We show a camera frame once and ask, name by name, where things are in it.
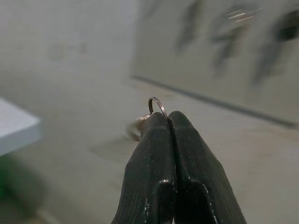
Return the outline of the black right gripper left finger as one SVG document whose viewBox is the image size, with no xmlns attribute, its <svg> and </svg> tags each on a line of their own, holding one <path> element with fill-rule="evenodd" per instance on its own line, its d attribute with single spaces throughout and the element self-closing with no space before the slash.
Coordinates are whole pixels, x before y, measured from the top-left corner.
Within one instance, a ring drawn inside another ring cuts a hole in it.
<svg viewBox="0 0 299 224">
<path fill-rule="evenodd" d="M 171 224 L 176 197 L 174 148 L 166 118 L 156 112 L 145 122 L 130 157 L 113 224 Z"/>
</svg>

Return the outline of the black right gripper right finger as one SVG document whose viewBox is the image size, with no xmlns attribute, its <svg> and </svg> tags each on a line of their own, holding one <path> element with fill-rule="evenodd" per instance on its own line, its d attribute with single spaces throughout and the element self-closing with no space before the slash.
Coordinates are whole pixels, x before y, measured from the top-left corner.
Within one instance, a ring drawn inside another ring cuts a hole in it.
<svg viewBox="0 0 299 224">
<path fill-rule="evenodd" d="M 177 175 L 174 222 L 244 224 L 246 220 L 222 164 L 189 119 L 169 116 Z"/>
</svg>

